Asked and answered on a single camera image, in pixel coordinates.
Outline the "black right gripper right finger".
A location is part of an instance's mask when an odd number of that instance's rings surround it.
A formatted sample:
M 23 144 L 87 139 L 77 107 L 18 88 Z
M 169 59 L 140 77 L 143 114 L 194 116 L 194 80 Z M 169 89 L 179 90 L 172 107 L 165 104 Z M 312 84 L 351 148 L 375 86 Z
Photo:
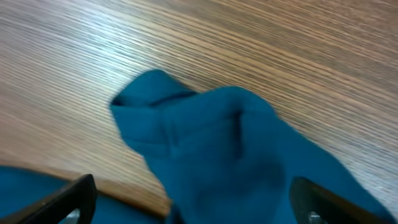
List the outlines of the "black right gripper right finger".
M 298 224 L 386 224 L 379 216 L 302 177 L 293 179 L 289 200 Z

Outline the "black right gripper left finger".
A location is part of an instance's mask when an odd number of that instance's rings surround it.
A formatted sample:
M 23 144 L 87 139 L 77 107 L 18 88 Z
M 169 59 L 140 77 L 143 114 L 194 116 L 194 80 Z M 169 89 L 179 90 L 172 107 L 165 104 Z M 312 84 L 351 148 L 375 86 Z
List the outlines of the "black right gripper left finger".
M 94 178 L 86 174 L 56 192 L 1 219 L 1 224 L 90 224 L 96 208 Z

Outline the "blue polo shirt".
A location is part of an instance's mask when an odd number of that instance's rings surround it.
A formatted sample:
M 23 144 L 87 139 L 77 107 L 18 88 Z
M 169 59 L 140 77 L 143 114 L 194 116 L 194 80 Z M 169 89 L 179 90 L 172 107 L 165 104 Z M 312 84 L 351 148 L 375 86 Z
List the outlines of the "blue polo shirt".
M 197 93 L 152 70 L 128 84 L 109 107 L 122 140 L 144 158 L 171 206 L 160 218 L 97 193 L 91 223 L 297 223 L 289 200 L 296 177 L 394 223 L 338 159 L 244 88 Z M 1 167 L 1 219 L 67 184 Z

